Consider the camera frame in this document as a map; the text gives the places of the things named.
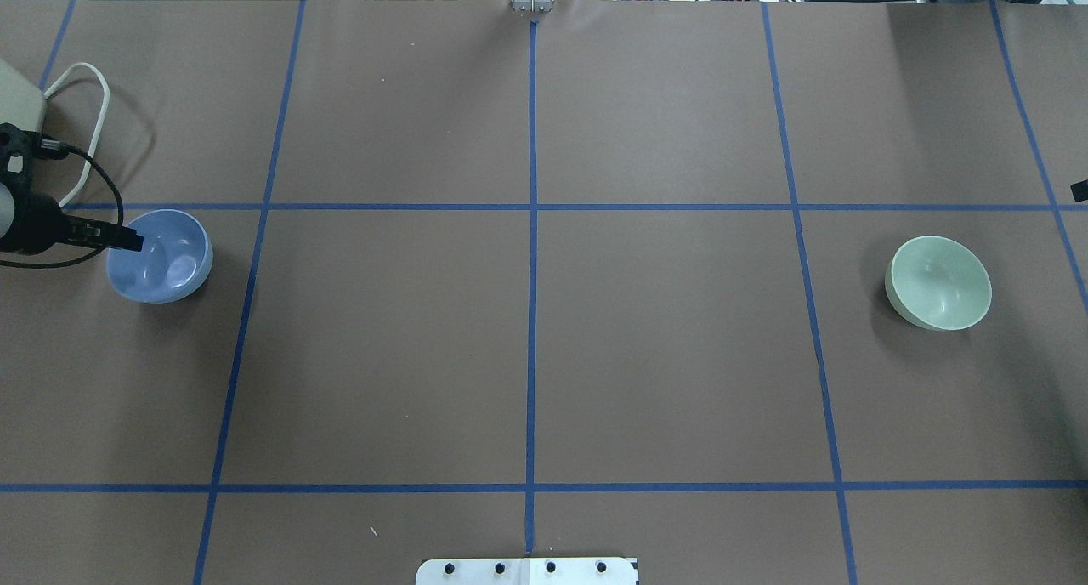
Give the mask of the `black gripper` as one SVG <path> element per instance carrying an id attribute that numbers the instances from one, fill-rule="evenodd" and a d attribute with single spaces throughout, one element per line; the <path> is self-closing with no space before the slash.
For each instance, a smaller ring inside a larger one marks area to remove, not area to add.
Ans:
<path id="1" fill-rule="evenodd" d="M 1 144 L 4 253 L 38 256 L 57 244 L 87 248 L 89 257 L 100 254 L 106 248 L 134 253 L 143 251 L 145 239 L 137 231 L 67 214 L 54 198 L 34 190 L 32 166 L 36 159 L 59 162 L 67 155 L 77 155 L 99 171 L 86 151 L 39 132 L 18 128 L 10 122 L 1 127 Z"/>

